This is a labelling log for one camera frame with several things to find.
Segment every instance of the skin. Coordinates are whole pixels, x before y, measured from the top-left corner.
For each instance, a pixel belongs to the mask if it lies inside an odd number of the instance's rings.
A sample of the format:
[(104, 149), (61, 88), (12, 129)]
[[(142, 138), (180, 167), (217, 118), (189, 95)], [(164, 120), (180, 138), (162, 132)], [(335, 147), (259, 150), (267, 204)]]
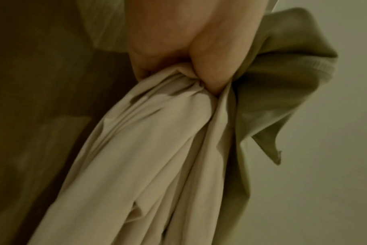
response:
[(138, 79), (191, 61), (219, 94), (243, 62), (268, 0), (127, 0), (128, 51)]

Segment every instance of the green cloth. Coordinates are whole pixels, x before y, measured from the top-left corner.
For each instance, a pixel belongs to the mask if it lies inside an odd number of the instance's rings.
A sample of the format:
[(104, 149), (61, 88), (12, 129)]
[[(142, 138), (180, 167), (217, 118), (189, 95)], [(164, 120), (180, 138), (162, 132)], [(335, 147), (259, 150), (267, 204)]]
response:
[(249, 198), (252, 137), (275, 163), (275, 139), (296, 109), (334, 72), (337, 54), (308, 11), (294, 8), (266, 15), (252, 48), (234, 76), (237, 97), (236, 154), (231, 154), (213, 244), (239, 244), (235, 229)]

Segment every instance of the crumpled fabric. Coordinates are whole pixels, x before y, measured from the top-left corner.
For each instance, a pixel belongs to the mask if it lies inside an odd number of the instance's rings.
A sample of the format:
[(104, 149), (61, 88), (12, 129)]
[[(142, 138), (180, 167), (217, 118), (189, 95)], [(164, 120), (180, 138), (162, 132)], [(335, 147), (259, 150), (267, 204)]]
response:
[(293, 9), (264, 17), (218, 99), (188, 63), (140, 82), (85, 142), (29, 244), (230, 244), (249, 194), (246, 139), (279, 164), (276, 135), (335, 59)]

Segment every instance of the hand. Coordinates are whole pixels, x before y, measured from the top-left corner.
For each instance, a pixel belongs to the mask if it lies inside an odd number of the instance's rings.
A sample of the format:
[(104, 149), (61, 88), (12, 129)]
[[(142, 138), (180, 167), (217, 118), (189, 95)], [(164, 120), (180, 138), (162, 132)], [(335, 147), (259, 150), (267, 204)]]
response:
[(139, 81), (191, 61), (219, 94), (252, 44), (268, 0), (127, 0), (128, 51)]

